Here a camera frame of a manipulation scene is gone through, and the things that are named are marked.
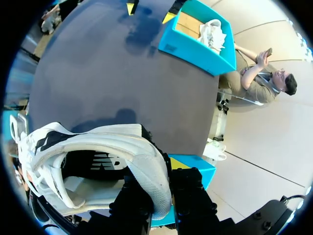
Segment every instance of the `hand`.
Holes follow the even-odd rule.
[[[266,51],[261,52],[257,57],[256,57],[257,65],[264,69],[268,66],[268,53]]]

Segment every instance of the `gray table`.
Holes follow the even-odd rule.
[[[163,151],[200,155],[218,77],[157,46],[174,0],[86,0],[51,38],[30,95],[30,128],[58,121],[73,132],[141,123]]]

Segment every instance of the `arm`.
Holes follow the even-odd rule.
[[[259,56],[256,57],[257,65],[250,68],[248,71],[244,73],[241,78],[241,85],[246,90],[249,89],[252,81],[254,80],[255,76],[261,72],[267,65],[268,65],[268,53],[266,51],[261,52]]]
[[[240,51],[242,54],[244,54],[245,56],[247,56],[249,59],[253,60],[253,62],[256,62],[256,57],[258,56],[255,52],[245,49],[237,44],[235,45],[235,49]]]
[[[42,19],[47,19],[48,17],[50,17],[52,14],[53,14],[53,12],[55,12],[55,11],[59,11],[60,10],[60,8],[59,8],[59,5],[58,4],[56,4],[49,12],[47,12],[43,17],[42,17]]]

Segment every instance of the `white sneaker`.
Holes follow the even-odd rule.
[[[107,209],[123,186],[127,167],[150,195],[162,219],[171,207],[167,168],[140,124],[101,126],[73,133],[57,122],[23,138],[19,160],[30,189],[62,215]]]

